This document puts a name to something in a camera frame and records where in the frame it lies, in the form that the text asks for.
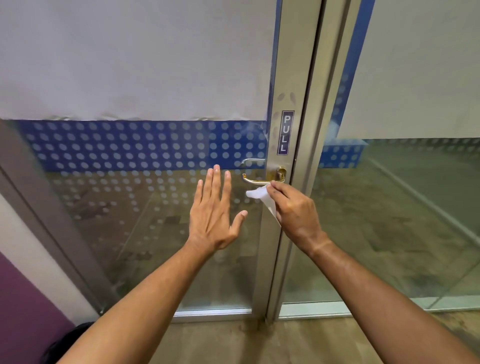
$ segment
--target hand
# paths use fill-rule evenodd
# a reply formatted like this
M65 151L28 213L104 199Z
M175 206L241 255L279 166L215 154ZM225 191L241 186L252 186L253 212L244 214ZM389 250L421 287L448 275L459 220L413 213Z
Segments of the hand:
M222 198L220 199L220 166L215 164L207 171L205 184L197 183L193 206L190 210L190 235L186 245L194 245L202 252L213 254L234 241L248 212L243 210L234 218L230 226L230 193L232 177L225 172Z
M285 234L308 256L324 243L331 243L318 222L311 198L288 184L272 181L267 186L276 204L276 217Z

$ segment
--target purple wall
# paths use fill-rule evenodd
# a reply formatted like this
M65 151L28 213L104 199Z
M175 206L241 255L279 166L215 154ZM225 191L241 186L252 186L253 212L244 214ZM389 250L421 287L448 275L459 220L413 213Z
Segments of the purple wall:
M0 363L37 364L43 351L73 328L0 253Z

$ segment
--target wipe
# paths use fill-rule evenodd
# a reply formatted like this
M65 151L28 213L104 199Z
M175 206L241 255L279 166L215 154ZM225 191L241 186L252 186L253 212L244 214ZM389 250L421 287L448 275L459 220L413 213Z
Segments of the wipe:
M272 198L268 194L267 186L268 186L268 184L265 185L265 186L262 186L262 187L258 187L256 190L247 191L246 195L249 198L260 199L265 204L265 206L267 206L268 211L270 211L276 219L275 201L272 200Z

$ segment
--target person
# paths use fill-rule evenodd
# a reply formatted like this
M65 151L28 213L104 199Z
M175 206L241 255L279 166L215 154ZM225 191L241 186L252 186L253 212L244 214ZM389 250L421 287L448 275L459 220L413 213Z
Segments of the person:
M61 364L148 363L202 265L239 234L247 211L229 221L231 175L220 167L198 181L189 237L167 262L100 317L61 358ZM285 234L338 291L385 364L480 363L432 316L344 253L322 230L315 205L295 188L271 182Z

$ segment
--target person's left hand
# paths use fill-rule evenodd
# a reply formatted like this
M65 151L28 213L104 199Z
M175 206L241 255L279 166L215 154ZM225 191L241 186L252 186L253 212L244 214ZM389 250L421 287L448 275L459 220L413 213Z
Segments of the person's left hand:
M248 212L239 212L230 225L230 172L225 172L222 197L220 199L220 166L209 169L205 183L199 180L193 206L190 210L190 235L187 244L193 244L208 254L224 249L234 241Z

